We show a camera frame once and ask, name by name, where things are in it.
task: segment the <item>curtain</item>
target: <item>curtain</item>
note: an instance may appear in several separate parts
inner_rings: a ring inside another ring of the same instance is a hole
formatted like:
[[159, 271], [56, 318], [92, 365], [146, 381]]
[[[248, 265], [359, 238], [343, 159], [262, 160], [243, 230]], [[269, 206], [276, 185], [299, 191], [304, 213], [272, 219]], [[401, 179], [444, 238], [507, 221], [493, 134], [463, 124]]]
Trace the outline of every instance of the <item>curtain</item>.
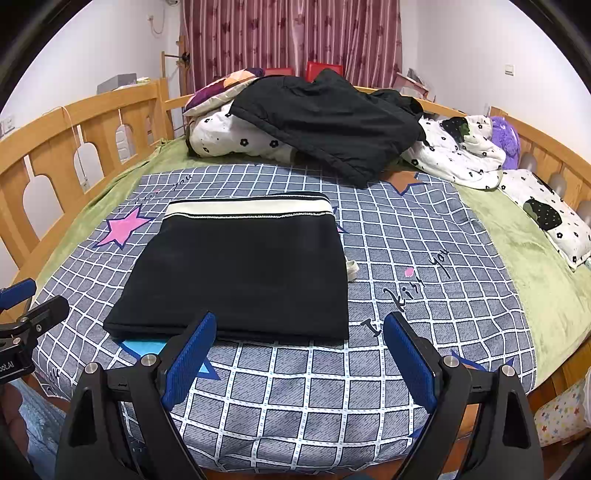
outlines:
[[353, 85], [392, 87], [402, 66], [400, 0], [184, 0], [189, 91], [247, 67], [343, 65]]

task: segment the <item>red chair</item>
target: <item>red chair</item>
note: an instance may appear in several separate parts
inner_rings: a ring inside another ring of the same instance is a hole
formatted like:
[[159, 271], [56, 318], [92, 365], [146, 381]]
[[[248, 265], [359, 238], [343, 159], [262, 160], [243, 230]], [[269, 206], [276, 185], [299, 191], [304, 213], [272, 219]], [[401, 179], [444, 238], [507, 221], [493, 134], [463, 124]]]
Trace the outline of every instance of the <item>red chair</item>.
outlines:
[[334, 70], [336, 73], [343, 76], [342, 65], [331, 65], [330, 63], [318, 63], [316, 61], [309, 61], [308, 65], [306, 66], [306, 81], [311, 82], [324, 69]]
[[291, 75], [294, 76], [294, 69], [292, 67], [283, 67], [280, 69], [265, 69], [265, 77], [269, 75]]

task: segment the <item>bolt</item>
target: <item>bolt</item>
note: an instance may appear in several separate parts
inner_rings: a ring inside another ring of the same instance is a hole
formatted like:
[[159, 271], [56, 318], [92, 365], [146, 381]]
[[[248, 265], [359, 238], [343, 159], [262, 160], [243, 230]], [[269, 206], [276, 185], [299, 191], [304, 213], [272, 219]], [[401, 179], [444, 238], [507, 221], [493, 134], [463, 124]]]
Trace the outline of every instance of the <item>bolt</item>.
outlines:
[[93, 374], [94, 372], [96, 372], [99, 369], [99, 364], [97, 364], [96, 362], [90, 362], [88, 365], [86, 365], [84, 367], [84, 371], [87, 374]]
[[145, 367], [151, 367], [158, 361], [158, 357], [153, 353], [148, 353], [142, 357], [142, 365]]
[[507, 377], [512, 377], [513, 375], [515, 375], [515, 368], [513, 368], [510, 365], [503, 365], [501, 367], [501, 371], [507, 376]]
[[454, 356], [447, 355], [443, 357], [443, 363], [450, 368], [456, 368], [460, 364], [460, 361]]

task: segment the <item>wooden bed frame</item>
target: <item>wooden bed frame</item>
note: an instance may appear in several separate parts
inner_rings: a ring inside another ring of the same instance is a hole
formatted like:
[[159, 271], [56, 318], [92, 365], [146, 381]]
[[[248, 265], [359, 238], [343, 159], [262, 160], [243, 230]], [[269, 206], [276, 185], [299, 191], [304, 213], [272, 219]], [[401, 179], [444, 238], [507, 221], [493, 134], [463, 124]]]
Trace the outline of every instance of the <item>wooden bed frame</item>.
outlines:
[[[363, 92], [374, 89], [358, 87]], [[185, 105], [190, 95], [169, 99], [166, 79], [96, 95], [64, 108], [55, 109], [0, 141], [0, 237], [18, 267], [14, 281], [36, 278], [67, 228], [83, 207], [100, 195], [105, 186], [133, 164], [146, 159], [160, 138], [174, 138], [170, 112]], [[418, 99], [426, 112], [443, 116], [464, 113]], [[509, 116], [498, 108], [491, 115], [504, 116], [517, 129], [522, 152], [537, 159], [537, 174], [546, 182], [554, 173], [566, 181], [564, 201], [573, 209], [591, 199], [591, 164], [549, 135]], [[150, 122], [150, 143], [146, 122]], [[119, 160], [115, 131], [131, 127], [137, 153], [124, 163]], [[76, 170], [74, 154], [80, 145], [73, 130], [80, 126], [84, 142], [94, 144], [104, 178], [84, 192]], [[29, 183], [24, 157], [28, 155], [33, 173], [47, 176], [55, 190], [63, 215], [42, 238], [35, 234], [23, 207], [23, 193]], [[0, 323], [14, 321], [22, 313], [17, 306], [0, 316]], [[530, 394], [534, 411], [560, 394], [591, 365], [591, 340], [587, 340], [551, 378]]]

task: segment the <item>wall socket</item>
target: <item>wall socket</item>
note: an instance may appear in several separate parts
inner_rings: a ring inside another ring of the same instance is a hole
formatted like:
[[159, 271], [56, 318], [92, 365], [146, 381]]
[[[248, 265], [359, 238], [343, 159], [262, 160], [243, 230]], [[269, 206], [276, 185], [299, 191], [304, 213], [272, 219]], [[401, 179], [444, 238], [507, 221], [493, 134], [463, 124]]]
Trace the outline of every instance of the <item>wall socket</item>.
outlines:
[[0, 120], [0, 137], [14, 130], [14, 115], [8, 115]]

